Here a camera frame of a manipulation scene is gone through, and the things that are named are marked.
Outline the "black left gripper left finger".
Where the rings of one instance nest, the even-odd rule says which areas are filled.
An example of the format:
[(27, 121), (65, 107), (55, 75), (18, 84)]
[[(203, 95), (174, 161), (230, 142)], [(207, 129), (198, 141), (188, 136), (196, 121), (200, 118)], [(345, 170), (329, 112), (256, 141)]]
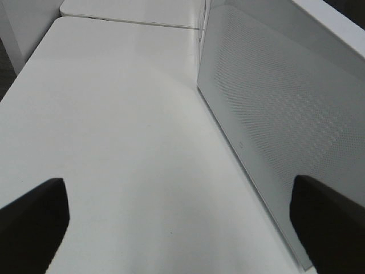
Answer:
[(1, 208), (1, 273), (46, 273), (69, 222), (62, 178), (49, 179)]

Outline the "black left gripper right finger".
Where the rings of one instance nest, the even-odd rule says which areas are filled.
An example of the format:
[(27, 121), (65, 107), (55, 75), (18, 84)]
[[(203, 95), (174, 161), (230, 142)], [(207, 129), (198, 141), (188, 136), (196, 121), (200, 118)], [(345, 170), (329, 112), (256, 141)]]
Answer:
[(311, 176), (298, 175), (290, 221), (318, 273), (364, 273), (364, 207)]

